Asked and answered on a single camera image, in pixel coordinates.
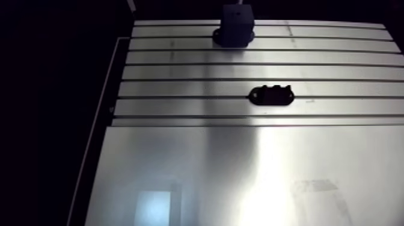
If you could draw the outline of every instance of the shiny metal surface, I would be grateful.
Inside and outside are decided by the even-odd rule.
[[[122,82],[120,97],[245,97],[254,87],[291,85],[296,97],[403,97],[404,83],[398,82]]]
[[[115,118],[112,126],[404,126],[404,117]]]
[[[404,116],[404,100],[295,99],[289,106],[256,106],[247,99],[117,100],[116,116],[261,116],[390,115]]]
[[[136,26],[132,37],[211,37],[218,26]],[[382,29],[309,26],[255,26],[256,37],[364,38],[392,40]]]
[[[135,26],[154,25],[219,25],[220,20],[136,20]],[[383,24],[378,23],[354,23],[335,21],[313,21],[313,20],[255,20],[255,24],[260,25],[290,25],[290,26],[340,26],[356,28],[376,28],[385,29]]]
[[[403,126],[110,127],[86,226],[139,226],[139,202],[167,206],[145,192],[170,193],[170,226],[401,225],[403,135]]]
[[[135,38],[131,39],[130,50],[155,49],[223,49],[211,38]],[[307,38],[257,38],[246,49],[298,49],[298,50],[349,50],[399,53],[392,41],[307,39]]]
[[[404,66],[404,56],[386,53],[293,51],[128,52],[127,64],[364,64]]]
[[[353,66],[126,66],[122,79],[267,79],[404,81],[404,68]]]

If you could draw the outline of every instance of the black clamp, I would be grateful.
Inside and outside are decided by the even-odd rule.
[[[251,103],[260,106],[286,106],[293,102],[295,95],[292,92],[290,85],[281,87],[274,85],[273,87],[255,87],[251,90],[247,99]]]

